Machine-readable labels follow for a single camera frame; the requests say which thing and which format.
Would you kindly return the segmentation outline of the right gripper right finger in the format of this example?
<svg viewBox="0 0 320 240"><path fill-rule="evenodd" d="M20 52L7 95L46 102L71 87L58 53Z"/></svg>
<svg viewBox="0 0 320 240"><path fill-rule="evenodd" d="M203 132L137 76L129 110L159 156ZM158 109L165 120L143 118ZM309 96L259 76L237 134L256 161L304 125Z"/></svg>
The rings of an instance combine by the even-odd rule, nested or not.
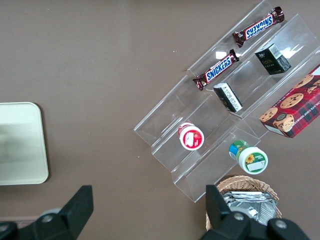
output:
<svg viewBox="0 0 320 240"><path fill-rule="evenodd" d="M262 225L244 213L231 211L215 185L206 186L205 207L212 229L202 240L308 240L293 221L272 218Z"/></svg>

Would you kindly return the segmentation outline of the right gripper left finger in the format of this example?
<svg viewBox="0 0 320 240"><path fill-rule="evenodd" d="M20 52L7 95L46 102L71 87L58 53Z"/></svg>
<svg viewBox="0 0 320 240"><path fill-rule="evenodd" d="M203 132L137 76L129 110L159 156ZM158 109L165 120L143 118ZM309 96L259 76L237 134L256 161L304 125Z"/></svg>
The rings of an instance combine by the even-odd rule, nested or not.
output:
<svg viewBox="0 0 320 240"><path fill-rule="evenodd" d="M93 188L83 185L57 213L47 213L18 228L13 221L0 224L2 240L76 240L94 211Z"/></svg>

